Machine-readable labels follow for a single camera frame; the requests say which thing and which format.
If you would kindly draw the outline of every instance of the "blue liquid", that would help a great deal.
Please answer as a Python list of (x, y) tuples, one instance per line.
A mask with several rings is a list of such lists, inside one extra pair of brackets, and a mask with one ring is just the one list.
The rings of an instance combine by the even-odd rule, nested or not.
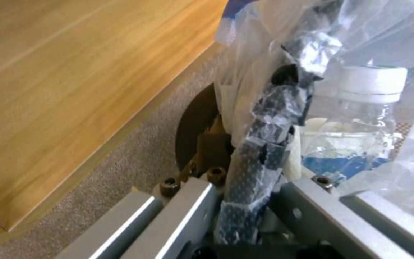
[(363, 156), (351, 158), (315, 158), (305, 157), (302, 164), (317, 175), (324, 173), (340, 173), (347, 179), (364, 170), (371, 170), (389, 162), (386, 158), (376, 158), (372, 163), (367, 162)]

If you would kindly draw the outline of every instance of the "metal frame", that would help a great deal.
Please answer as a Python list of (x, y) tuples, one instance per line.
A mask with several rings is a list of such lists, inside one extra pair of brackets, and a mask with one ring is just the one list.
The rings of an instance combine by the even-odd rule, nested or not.
[(340, 201), (414, 256), (414, 217), (371, 192), (341, 197)]
[(189, 179), (121, 258), (176, 258), (184, 246), (205, 236), (217, 199), (212, 184)]
[(151, 195), (130, 193), (56, 258), (118, 258), (161, 209)]
[(270, 208), (304, 244), (327, 241), (345, 258), (413, 258), (309, 179), (282, 185)]

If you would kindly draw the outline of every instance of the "plastic bottle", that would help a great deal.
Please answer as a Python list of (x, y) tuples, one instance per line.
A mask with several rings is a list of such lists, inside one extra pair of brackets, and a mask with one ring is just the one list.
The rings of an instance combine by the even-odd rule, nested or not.
[(393, 106), (400, 99), (406, 77), (405, 68), (343, 67), (337, 81), (338, 109), (318, 130), (302, 133), (305, 169), (338, 185), (388, 162), (396, 127)]

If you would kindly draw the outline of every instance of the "white bottle cap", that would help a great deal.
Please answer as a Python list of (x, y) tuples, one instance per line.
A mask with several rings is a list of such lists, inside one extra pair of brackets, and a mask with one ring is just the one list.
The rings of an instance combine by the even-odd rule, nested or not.
[(345, 66), (338, 81), (338, 97), (358, 102), (397, 102), (406, 79), (407, 69), (403, 67)]

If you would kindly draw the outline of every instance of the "socket head bolt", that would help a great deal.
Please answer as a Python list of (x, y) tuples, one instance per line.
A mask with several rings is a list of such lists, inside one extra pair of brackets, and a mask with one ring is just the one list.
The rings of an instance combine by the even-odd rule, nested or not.
[(226, 180), (226, 170), (223, 167), (214, 166), (207, 170), (207, 180), (215, 186), (222, 186)]
[(159, 184), (159, 190), (164, 197), (174, 197), (180, 190), (180, 182), (177, 182), (175, 178), (169, 177)]
[(320, 187), (322, 187), (324, 190), (329, 192), (333, 188), (333, 182), (328, 177), (324, 176), (313, 176), (312, 180), (317, 183)]

